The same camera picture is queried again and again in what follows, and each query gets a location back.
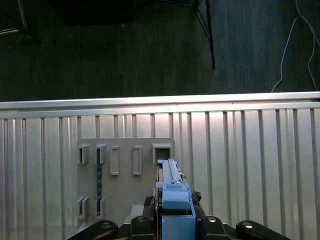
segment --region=white cable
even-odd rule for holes
[[[289,44],[289,41],[290,41],[290,38],[291,38],[291,34],[292,34],[292,31],[294,29],[294,26],[297,22],[297,20],[299,18],[302,18],[303,21],[308,25],[311,33],[313,34],[313,49],[312,49],[312,54],[311,54],[311,57],[308,61],[308,71],[309,71],[309,74],[311,76],[311,79],[312,79],[312,82],[313,82],[313,85],[314,85],[314,88],[318,91],[318,88],[316,86],[316,82],[315,82],[315,79],[314,79],[314,76],[312,75],[312,72],[310,70],[310,62],[312,61],[313,57],[314,57],[314,53],[315,53],[315,47],[316,47],[316,42],[318,43],[318,46],[320,48],[320,42],[316,36],[316,33],[315,33],[315,30],[314,28],[311,26],[311,24],[309,23],[309,21],[304,17],[302,16],[301,12],[300,12],[300,9],[299,9],[299,6],[298,6],[298,0],[295,0],[295,7],[296,7],[296,10],[299,14],[298,17],[296,17],[292,23],[292,26],[291,26],[291,29],[290,29],[290,33],[289,33],[289,36],[288,36],[288,39],[286,41],[286,44],[285,44],[285,47],[284,47],[284,51],[283,51],[283,55],[282,55],[282,59],[281,59],[281,64],[280,64],[280,80],[274,85],[274,87],[272,88],[271,92],[273,93],[274,90],[277,88],[277,86],[282,82],[282,79],[283,79],[283,72],[282,72],[282,68],[283,68],[283,63],[284,63],[284,58],[285,58],[285,54],[286,54],[286,51],[287,51],[287,48],[288,48],[288,44]]]

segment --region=silver screw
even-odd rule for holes
[[[247,228],[247,229],[252,229],[254,226],[251,224],[251,223],[249,223],[249,222],[244,222],[243,224],[242,224],[245,228]]]
[[[145,218],[144,216],[138,216],[138,217],[136,218],[136,220],[137,220],[139,223],[143,223],[143,222],[146,220],[146,218]]]
[[[214,217],[212,217],[212,216],[208,217],[208,220],[209,220],[210,223],[215,223],[215,222],[217,221],[217,220],[216,220]]]
[[[111,223],[110,222],[105,222],[105,223],[103,223],[102,225],[101,225],[101,227],[103,228],[103,229],[108,229],[108,228],[111,228]]]

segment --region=metal frame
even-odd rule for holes
[[[0,239],[49,240],[54,232],[62,240],[82,228],[78,142],[97,138],[173,138],[175,160],[208,215],[319,239],[319,99],[300,92],[0,103]]]
[[[0,103],[0,119],[319,107],[320,92],[155,96]]]
[[[26,21],[26,17],[25,17],[24,5],[23,5],[22,0],[17,0],[17,3],[19,6],[20,16],[21,16],[21,20],[22,20],[22,26],[19,26],[19,24],[14,19],[12,19],[9,15],[7,15],[7,13],[3,9],[0,8],[1,16],[6,17],[9,21],[13,22],[15,25],[15,28],[9,28],[9,29],[5,29],[5,30],[0,31],[0,36],[19,33],[21,31],[26,32],[27,21]]]

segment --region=black pole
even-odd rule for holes
[[[212,68],[216,69],[214,39],[212,37],[211,11],[210,11],[209,0],[205,0],[205,8],[206,8],[206,17],[207,17],[207,21],[208,21],[208,31],[209,31],[209,42],[210,42]]]

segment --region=dark floor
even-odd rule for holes
[[[320,0],[298,1],[320,39]],[[191,9],[155,3],[138,10],[133,23],[70,27],[46,0],[25,0],[28,27],[43,45],[19,34],[0,37],[0,101],[270,92],[295,1],[210,2],[216,70]],[[299,20],[276,92],[314,90],[312,47]],[[320,88],[318,47],[311,70]]]

